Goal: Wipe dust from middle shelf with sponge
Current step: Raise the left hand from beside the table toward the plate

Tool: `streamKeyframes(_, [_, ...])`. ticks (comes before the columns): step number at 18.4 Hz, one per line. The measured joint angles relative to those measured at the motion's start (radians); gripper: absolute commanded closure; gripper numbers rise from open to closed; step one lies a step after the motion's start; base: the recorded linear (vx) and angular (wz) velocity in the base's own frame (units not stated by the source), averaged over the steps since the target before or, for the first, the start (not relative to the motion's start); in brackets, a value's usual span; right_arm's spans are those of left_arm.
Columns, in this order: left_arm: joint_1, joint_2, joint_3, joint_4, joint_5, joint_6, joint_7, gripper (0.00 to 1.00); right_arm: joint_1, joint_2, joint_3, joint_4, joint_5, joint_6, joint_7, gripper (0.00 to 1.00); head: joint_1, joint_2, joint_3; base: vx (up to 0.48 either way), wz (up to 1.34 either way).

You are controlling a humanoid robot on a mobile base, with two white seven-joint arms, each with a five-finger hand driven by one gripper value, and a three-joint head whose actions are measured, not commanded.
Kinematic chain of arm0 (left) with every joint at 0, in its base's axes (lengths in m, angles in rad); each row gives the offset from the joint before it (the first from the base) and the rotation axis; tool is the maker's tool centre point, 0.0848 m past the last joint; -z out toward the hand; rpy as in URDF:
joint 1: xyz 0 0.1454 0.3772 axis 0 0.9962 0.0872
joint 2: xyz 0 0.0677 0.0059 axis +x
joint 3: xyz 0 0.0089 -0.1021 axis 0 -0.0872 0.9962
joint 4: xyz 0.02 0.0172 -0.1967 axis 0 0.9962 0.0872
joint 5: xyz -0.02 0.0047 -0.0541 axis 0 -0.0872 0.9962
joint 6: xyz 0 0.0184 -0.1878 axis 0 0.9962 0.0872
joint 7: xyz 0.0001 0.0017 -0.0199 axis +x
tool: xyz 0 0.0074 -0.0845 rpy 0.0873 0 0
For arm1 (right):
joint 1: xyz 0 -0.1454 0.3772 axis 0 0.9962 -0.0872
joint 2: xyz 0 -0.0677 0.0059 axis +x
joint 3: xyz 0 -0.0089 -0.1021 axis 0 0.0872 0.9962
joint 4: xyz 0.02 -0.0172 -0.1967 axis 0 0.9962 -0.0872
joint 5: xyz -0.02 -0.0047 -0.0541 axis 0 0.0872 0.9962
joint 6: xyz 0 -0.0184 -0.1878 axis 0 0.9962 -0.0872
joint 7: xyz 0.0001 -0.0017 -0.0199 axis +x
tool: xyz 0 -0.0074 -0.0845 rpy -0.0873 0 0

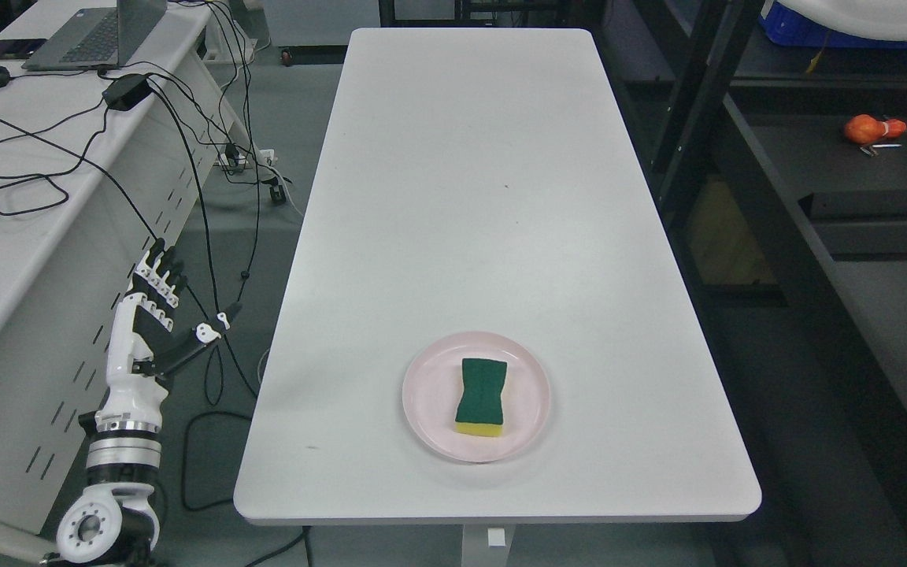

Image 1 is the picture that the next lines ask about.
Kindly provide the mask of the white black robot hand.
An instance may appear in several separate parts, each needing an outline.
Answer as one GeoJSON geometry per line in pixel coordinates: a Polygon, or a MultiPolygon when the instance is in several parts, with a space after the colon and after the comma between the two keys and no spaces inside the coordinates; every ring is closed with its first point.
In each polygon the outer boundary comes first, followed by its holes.
{"type": "Polygon", "coordinates": [[[96,431],[161,430],[161,405],[173,374],[223,339],[242,305],[234,302],[212,318],[176,334],[174,319],[187,278],[176,249],[154,241],[134,266],[114,315],[107,351],[107,399],[96,413],[96,431]]]}

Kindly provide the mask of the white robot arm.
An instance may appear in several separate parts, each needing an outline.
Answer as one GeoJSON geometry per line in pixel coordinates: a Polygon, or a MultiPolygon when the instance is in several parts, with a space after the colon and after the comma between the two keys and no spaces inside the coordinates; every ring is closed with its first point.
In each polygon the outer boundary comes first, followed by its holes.
{"type": "Polygon", "coordinates": [[[86,480],[55,532],[55,551],[41,566],[154,566],[161,534],[149,498],[161,467],[157,424],[79,417],[87,436],[86,480]]]}

